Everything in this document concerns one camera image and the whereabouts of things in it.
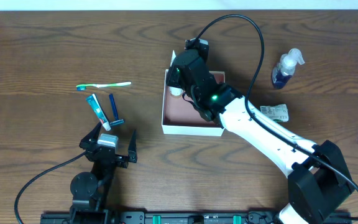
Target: cardboard box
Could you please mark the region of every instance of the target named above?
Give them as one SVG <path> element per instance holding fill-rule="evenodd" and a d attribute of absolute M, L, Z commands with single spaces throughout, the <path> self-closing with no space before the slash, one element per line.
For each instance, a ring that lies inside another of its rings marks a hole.
<path fill-rule="evenodd" d="M 161 126 L 164 134 L 187 134 L 199 136 L 222 136 L 224 131 L 215 123 L 206 122 L 193 106 L 180 97 L 174 97 L 165 84 L 167 78 L 165 71 L 164 94 L 162 101 Z M 210 72 L 218 83 L 225 82 L 224 72 Z"/>

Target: bottle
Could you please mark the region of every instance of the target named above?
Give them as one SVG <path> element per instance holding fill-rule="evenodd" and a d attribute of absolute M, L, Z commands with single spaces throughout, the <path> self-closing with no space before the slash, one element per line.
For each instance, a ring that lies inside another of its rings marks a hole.
<path fill-rule="evenodd" d="M 291 49 L 288 54 L 281 56 L 280 62 L 273 68 L 272 83 L 274 88 L 282 89 L 289 79 L 295 73 L 295 66 L 299 63 L 303 65 L 305 61 L 302 58 L 302 53 L 298 49 Z"/>

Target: white backdrop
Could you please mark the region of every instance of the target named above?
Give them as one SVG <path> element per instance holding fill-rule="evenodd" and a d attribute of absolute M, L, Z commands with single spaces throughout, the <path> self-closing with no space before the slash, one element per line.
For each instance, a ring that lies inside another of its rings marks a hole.
<path fill-rule="evenodd" d="M 358 9 L 358 0 L 0 0 L 0 10 Z"/>

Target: wood grain surface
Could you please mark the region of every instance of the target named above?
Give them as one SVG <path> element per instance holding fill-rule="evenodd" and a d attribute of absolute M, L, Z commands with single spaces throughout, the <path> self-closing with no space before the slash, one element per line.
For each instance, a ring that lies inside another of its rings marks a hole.
<path fill-rule="evenodd" d="M 235 134 L 221 138 L 164 135 L 164 70 L 210 21 L 229 11 L 0 12 L 0 223 L 15 223 L 14 199 L 33 176 L 80 154 L 80 139 L 98 122 L 85 98 L 96 93 L 112 118 L 114 93 L 126 124 L 114 129 L 126 153 L 138 131 L 137 164 L 116 172 L 110 205 L 166 210 L 248 210 L 288 202 L 287 180 L 273 162 Z M 305 138 L 335 142 L 358 183 L 358 11 L 239 11 L 265 38 L 255 84 L 256 106 L 286 103 L 282 125 Z M 256 31 L 240 19 L 210 28 L 210 70 L 246 92 L 260 55 Z M 302 51 L 306 63 L 282 90 L 271 71 L 281 54 Z M 80 83 L 131 86 L 76 91 Z M 85 158 L 35 181 L 23 194 L 25 223 L 44 211 L 67 211 L 70 182 L 89 171 Z M 358 215 L 358 195 L 341 206 Z"/>

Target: toothbrush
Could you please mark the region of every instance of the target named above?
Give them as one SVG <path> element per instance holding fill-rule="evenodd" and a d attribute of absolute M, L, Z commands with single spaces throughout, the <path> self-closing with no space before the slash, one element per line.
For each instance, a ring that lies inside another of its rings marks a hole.
<path fill-rule="evenodd" d="M 113 84 L 79 84 L 77 85 L 77 90 L 78 91 L 86 90 L 87 86 L 93 86 L 96 88 L 105 88 L 110 86 L 126 86 L 130 84 L 132 84 L 132 82 L 122 82 L 122 83 L 113 83 Z"/>

